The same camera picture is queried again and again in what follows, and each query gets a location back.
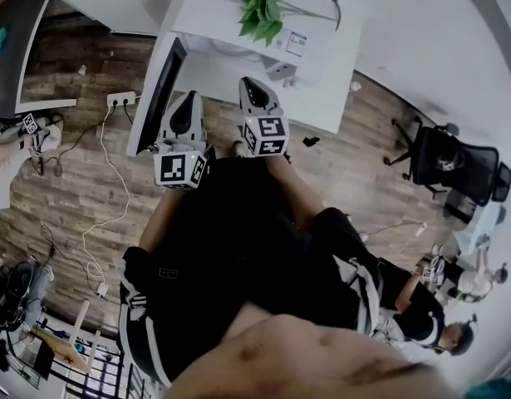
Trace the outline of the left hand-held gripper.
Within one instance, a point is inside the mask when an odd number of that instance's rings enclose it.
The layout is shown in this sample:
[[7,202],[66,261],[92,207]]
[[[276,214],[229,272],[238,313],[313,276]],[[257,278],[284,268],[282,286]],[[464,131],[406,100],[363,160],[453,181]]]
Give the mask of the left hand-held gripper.
[[169,189],[197,189],[209,161],[203,140],[203,104],[197,91],[184,93],[163,115],[155,143],[155,183]]

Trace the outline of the white label sticker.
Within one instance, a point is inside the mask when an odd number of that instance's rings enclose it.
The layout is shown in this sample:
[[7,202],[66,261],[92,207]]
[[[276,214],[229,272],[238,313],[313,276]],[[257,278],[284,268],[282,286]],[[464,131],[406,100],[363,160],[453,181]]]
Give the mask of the white label sticker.
[[302,57],[307,46],[307,38],[297,32],[283,28],[273,39],[272,46],[296,57]]

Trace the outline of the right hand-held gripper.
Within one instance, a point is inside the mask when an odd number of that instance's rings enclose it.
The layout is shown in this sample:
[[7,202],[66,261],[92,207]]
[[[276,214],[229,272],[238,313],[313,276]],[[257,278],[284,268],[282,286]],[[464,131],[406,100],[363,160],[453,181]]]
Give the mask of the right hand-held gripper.
[[290,138],[286,116],[252,116],[264,110],[271,114],[280,107],[277,94],[252,77],[239,81],[239,102],[245,115],[242,137],[254,157],[284,155]]

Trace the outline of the black office chair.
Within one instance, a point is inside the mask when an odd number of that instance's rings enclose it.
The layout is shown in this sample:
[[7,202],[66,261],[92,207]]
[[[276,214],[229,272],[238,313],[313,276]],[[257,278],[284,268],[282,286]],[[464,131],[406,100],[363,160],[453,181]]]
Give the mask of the black office chair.
[[[408,160],[410,168],[402,177],[426,187],[434,195],[440,192],[434,186],[441,185],[461,193],[479,206],[485,206],[490,200],[505,201],[506,197],[497,195],[495,191],[501,186],[509,187],[511,180],[502,182],[499,179],[499,172],[505,164],[499,160],[497,149],[460,141],[457,138],[459,129],[454,124],[428,127],[418,116],[414,122],[418,128],[412,139],[398,120],[391,121],[403,136],[407,152],[394,160],[386,157],[383,160],[385,165],[392,166]],[[464,165],[451,172],[438,170],[437,157],[455,152],[464,153]]]

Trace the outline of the white metal rack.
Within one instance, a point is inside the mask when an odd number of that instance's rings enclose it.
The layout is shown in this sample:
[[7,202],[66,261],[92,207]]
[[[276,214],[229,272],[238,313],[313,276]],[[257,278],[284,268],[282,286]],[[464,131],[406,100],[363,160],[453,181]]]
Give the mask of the white metal rack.
[[99,330],[82,329],[90,306],[84,301],[69,334],[71,354],[66,393],[76,399],[158,399],[159,386],[144,375],[121,349]]

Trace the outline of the green artificial plant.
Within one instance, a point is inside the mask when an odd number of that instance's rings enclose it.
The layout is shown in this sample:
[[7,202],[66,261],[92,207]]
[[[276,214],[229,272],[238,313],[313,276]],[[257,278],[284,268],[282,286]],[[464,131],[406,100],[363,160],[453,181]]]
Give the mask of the green artificial plant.
[[284,18],[293,16],[313,17],[334,21],[337,31],[341,24],[341,7],[338,0],[332,0],[337,11],[329,17],[292,5],[284,0],[241,0],[243,15],[238,21],[241,25],[240,37],[250,36],[254,42],[264,40],[269,47],[273,39],[283,29]]

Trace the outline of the person's left forearm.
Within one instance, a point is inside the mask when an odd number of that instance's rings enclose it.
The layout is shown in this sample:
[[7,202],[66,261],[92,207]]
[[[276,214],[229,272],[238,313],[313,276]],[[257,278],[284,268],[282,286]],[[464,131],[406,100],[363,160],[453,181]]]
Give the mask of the person's left forearm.
[[157,250],[185,194],[185,190],[165,191],[140,237],[141,249],[150,254]]

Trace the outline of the grey table with white frame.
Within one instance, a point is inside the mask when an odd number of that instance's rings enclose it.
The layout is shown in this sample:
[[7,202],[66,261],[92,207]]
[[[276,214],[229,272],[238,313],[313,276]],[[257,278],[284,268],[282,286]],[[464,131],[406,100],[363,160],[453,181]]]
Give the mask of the grey table with white frame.
[[75,106],[76,99],[22,101],[27,62],[49,0],[7,0],[0,4],[0,30],[6,39],[0,51],[0,118]]

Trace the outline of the black monitor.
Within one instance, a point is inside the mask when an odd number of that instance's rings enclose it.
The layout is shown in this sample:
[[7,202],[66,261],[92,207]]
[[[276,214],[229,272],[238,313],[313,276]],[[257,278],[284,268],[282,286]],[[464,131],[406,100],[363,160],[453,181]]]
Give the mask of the black monitor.
[[55,353],[45,340],[35,337],[30,348],[32,368],[40,378],[47,380],[51,373]]

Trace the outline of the person's black striped shirt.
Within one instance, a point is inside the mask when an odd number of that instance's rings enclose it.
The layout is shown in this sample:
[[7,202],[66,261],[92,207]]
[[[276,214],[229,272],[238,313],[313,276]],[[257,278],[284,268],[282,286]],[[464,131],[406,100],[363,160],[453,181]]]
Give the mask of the person's black striped shirt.
[[118,343],[168,384],[221,343],[247,303],[355,330],[382,289],[377,259],[343,212],[325,206],[299,229],[264,159],[219,159],[186,191],[154,253],[125,251]]

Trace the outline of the white power strip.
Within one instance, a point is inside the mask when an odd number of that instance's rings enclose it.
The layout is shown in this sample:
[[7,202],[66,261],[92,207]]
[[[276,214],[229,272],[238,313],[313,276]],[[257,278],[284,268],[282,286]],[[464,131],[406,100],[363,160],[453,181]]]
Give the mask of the white power strip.
[[115,106],[128,106],[134,105],[137,95],[134,91],[111,93],[106,97],[106,104],[108,108]]

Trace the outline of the person's right forearm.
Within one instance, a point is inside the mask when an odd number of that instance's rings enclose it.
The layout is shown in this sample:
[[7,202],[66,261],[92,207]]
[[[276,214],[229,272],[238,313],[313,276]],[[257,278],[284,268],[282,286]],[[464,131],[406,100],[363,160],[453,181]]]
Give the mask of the person's right forearm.
[[308,229],[313,219],[325,205],[314,191],[294,170],[284,155],[264,159],[269,173],[280,184],[291,207],[294,224],[299,229]]

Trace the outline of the wooden board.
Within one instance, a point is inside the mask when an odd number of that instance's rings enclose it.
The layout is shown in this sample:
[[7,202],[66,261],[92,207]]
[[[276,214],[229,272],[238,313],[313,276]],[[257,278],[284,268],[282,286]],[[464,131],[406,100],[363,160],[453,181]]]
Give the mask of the wooden board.
[[88,361],[76,350],[76,334],[64,339],[43,329],[33,328],[32,333],[44,340],[55,354],[55,359],[65,362],[69,367],[88,374],[91,369]]

